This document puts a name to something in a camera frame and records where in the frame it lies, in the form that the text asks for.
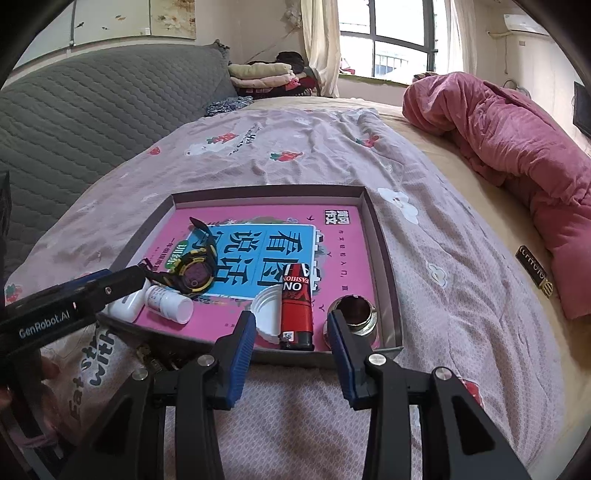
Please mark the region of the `person's left hand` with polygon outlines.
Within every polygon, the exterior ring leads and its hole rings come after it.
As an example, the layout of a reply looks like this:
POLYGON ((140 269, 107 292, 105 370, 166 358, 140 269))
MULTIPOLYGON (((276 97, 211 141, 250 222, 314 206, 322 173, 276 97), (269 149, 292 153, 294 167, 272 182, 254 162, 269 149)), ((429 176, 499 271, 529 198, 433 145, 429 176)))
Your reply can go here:
POLYGON ((40 355, 26 358, 22 363, 1 367, 1 410, 7 409, 17 392, 24 388, 39 384, 43 380, 56 378, 60 367, 40 355))

